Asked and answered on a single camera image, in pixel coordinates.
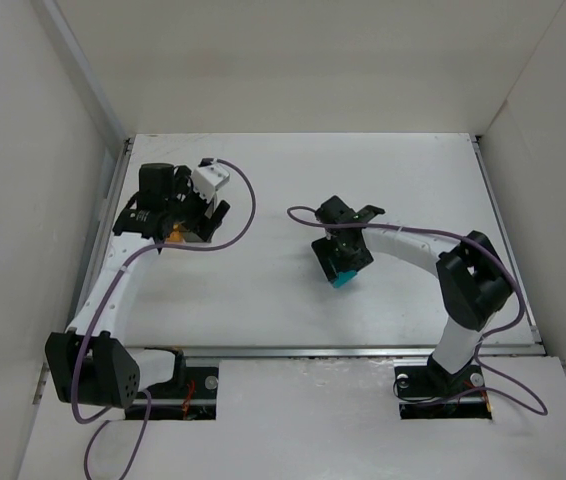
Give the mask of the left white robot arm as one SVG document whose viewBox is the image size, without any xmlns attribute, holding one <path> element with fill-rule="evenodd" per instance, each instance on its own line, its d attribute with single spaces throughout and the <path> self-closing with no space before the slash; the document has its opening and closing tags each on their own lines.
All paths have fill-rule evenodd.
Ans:
<svg viewBox="0 0 566 480">
<path fill-rule="evenodd" d="M 218 161 L 146 163 L 138 189 L 118 214 L 98 278 L 62 333 L 49 335 L 45 354 L 60 401 L 126 409 L 137 394 L 174 381 L 181 355 L 127 348 L 126 326 L 147 272 L 174 233 L 208 242 L 229 211 L 217 194 L 230 180 Z"/>
</svg>

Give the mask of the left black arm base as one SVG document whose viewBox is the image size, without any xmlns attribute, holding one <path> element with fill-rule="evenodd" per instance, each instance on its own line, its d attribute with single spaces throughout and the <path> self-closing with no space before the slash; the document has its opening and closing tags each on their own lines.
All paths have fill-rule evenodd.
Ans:
<svg viewBox="0 0 566 480">
<path fill-rule="evenodd" d="M 212 421 L 217 414 L 219 361 L 188 358 L 173 350 L 175 369 L 166 382 L 148 388 L 151 421 Z"/>
</svg>

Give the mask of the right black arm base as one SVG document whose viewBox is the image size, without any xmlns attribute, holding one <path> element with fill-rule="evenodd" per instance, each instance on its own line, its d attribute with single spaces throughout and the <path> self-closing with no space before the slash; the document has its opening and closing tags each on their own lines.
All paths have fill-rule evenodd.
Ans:
<svg viewBox="0 0 566 480">
<path fill-rule="evenodd" d="M 433 365 L 397 364 L 394 374 L 393 393 L 402 420 L 492 419 L 478 365 L 470 363 L 450 376 Z"/>
</svg>

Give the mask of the teal lego piece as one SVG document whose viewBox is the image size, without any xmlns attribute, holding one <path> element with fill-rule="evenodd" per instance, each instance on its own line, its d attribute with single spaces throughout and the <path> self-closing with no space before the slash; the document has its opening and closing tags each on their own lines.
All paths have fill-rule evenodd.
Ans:
<svg viewBox="0 0 566 480">
<path fill-rule="evenodd" d="M 336 273 L 335 277 L 330 281 L 334 288 L 341 288 L 348 282 L 353 280 L 357 275 L 355 270 L 339 271 Z"/>
</svg>

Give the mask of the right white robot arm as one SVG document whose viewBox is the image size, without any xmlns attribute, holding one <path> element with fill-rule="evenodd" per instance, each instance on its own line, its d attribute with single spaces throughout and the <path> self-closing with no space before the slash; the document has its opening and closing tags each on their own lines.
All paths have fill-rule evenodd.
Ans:
<svg viewBox="0 0 566 480">
<path fill-rule="evenodd" d="M 355 211 L 339 197 L 329 198 L 315 211 L 315 218 L 334 227 L 311 244 L 312 250 L 335 288 L 370 265 L 375 253 L 432 274 L 439 282 L 448 320 L 427 369 L 432 380 L 450 384 L 470 365 L 486 325 L 512 295 L 511 282 L 483 233 L 472 231 L 458 240 L 399 228 L 371 228 L 371 221 L 383 213 L 371 205 Z"/>
</svg>

